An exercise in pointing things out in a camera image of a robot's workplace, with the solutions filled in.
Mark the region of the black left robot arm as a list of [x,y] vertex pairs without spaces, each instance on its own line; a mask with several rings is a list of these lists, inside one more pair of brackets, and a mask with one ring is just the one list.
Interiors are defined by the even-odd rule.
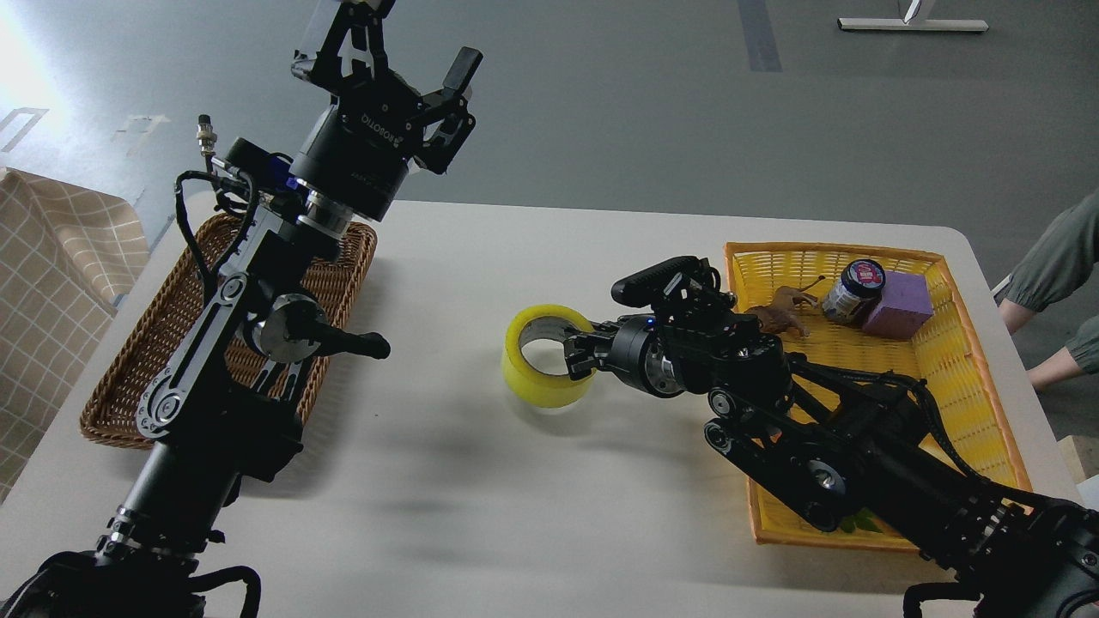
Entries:
[[248,566],[197,574],[222,542],[217,515],[240,482],[274,481],[302,451],[297,407],[319,357],[385,358],[388,341],[331,324],[302,282],[334,261],[355,216],[380,221],[411,165],[444,173],[476,125],[467,90],[482,52],[457,52],[442,86],[420,93],[389,66],[390,1],[321,1],[295,51],[295,78],[331,97],[296,156],[238,137],[217,155],[197,121],[204,172],[176,181],[176,222],[195,261],[203,311],[143,391],[135,422],[148,462],[93,551],[62,552],[3,604],[4,617],[200,617],[206,593],[245,587]]

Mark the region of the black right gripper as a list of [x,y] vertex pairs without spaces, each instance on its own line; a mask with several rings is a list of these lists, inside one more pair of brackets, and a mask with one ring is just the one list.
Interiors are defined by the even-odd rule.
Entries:
[[654,314],[624,314],[615,321],[588,325],[590,330],[576,324],[562,329],[566,351],[593,351],[565,354],[571,380],[588,379],[599,369],[652,396],[671,398],[682,394],[682,384],[657,336]]

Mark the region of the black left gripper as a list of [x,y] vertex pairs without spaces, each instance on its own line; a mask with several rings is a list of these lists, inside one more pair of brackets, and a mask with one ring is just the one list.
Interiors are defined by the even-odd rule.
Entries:
[[379,221],[409,164],[447,172],[476,120],[466,90],[482,51],[460,48],[440,89],[417,93],[390,70],[382,20],[395,1],[319,1],[292,75],[331,95],[289,168],[313,194]]

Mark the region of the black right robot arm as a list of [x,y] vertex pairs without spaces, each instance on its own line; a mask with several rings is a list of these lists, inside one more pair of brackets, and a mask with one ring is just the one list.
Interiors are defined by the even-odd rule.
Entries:
[[923,602],[974,602],[976,617],[1072,617],[1096,602],[1096,512],[989,481],[950,444],[926,384],[828,367],[786,352],[755,314],[735,312],[710,263],[674,257],[611,289],[635,314],[562,327],[569,377],[610,372],[639,391],[707,397],[707,444],[824,532],[867,510],[950,582],[910,586]]

